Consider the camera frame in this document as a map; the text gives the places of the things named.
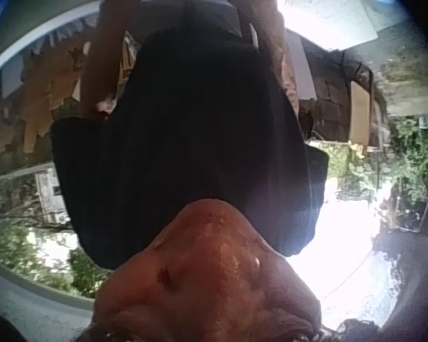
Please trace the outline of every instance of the skin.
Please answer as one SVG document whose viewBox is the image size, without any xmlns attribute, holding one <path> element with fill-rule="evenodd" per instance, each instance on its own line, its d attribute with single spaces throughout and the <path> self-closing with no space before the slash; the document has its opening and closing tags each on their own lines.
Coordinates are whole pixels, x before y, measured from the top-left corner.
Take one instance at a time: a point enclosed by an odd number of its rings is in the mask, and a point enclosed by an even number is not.
<svg viewBox="0 0 428 342">
<path fill-rule="evenodd" d="M 288 341 L 320 304 L 235 208 L 188 205 L 98 292 L 93 322 L 144 341 Z"/>
</svg>

